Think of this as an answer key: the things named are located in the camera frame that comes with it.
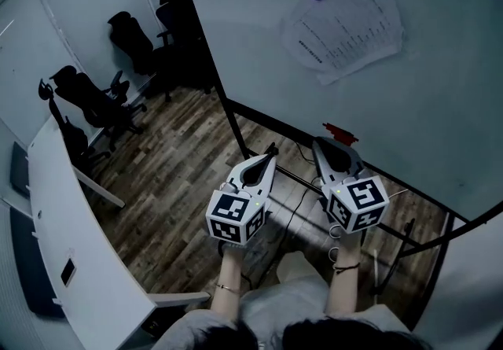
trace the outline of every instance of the desk leg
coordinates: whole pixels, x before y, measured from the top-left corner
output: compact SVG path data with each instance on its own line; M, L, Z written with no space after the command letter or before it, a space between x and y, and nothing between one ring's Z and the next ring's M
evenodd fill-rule
M205 292L177 294L147 294L158 308L180 307L182 305L202 303L210 298Z
M77 179L80 182L85 183L89 188L91 188L94 192L96 192L98 195L104 197L107 201L111 201L113 204L116 206L119 206L120 208L123 208L126 204L121 201L116 195L112 195L110 192L108 192L103 186L96 184L95 181L93 181L91 178L89 178L87 175L83 174L80 170L77 168L73 168L73 171L75 172L75 175L77 175Z

